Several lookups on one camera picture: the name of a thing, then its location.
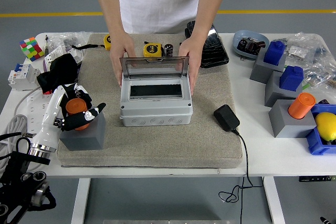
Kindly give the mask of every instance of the yellow fruit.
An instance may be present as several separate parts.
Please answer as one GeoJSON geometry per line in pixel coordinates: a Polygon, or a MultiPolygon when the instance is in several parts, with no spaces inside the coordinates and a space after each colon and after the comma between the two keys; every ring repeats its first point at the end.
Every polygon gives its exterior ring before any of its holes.
{"type": "Polygon", "coordinates": [[[326,141],[333,141],[336,138],[336,115],[329,112],[319,113],[315,117],[317,130],[321,138],[326,141]]]}

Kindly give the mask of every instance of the orange cylinder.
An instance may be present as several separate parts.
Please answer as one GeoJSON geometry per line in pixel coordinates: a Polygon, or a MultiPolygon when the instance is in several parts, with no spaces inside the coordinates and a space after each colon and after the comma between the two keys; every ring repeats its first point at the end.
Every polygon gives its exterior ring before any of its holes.
{"type": "Polygon", "coordinates": [[[288,114],[295,119],[302,119],[316,104],[315,97],[310,93],[301,93],[288,108],[288,114]]]}
{"type": "MultiPolygon", "coordinates": [[[[66,108],[69,115],[73,115],[73,114],[76,114],[76,113],[79,113],[79,112],[84,112],[84,111],[88,110],[85,101],[81,98],[71,99],[70,101],[67,102],[67,105],[65,106],[65,108],[66,108]]],[[[85,124],[85,125],[83,125],[79,128],[76,128],[75,130],[76,131],[81,131],[81,130],[86,129],[88,126],[89,126],[89,123],[85,124]]]]}

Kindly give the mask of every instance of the hand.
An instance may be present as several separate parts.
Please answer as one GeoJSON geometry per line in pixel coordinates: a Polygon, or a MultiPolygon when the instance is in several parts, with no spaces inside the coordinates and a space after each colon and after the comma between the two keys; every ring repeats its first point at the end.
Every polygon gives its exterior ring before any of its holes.
{"type": "Polygon", "coordinates": [[[127,53],[128,57],[136,57],[134,50],[134,41],[128,33],[124,31],[111,36],[111,50],[110,59],[112,61],[113,71],[121,87],[122,80],[122,68],[120,58],[124,57],[124,53],[127,53]]]}
{"type": "Polygon", "coordinates": [[[192,36],[180,45],[178,56],[189,56],[189,83],[191,95],[193,95],[194,88],[197,81],[198,70],[201,66],[202,50],[205,41],[200,41],[192,36]]]}

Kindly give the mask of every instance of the person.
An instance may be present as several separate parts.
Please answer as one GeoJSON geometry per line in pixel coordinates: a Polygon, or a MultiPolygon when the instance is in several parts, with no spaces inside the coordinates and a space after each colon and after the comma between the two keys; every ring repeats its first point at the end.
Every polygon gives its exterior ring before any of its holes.
{"type": "Polygon", "coordinates": [[[190,38],[182,42],[179,56],[189,56],[191,94],[201,65],[202,50],[222,0],[98,0],[111,37],[110,58],[121,86],[119,58],[136,57],[129,34],[182,33],[195,20],[190,38]]]}

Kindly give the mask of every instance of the yellow tape measure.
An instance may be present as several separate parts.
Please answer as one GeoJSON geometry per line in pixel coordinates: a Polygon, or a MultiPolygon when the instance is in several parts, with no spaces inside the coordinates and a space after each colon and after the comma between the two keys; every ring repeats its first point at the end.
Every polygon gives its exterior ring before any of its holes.
{"type": "Polygon", "coordinates": [[[160,43],[148,43],[145,41],[145,46],[143,47],[143,55],[145,57],[161,57],[162,45],[160,43]]]}
{"type": "Polygon", "coordinates": [[[111,50],[111,37],[109,34],[104,37],[104,46],[107,51],[111,50]]]}

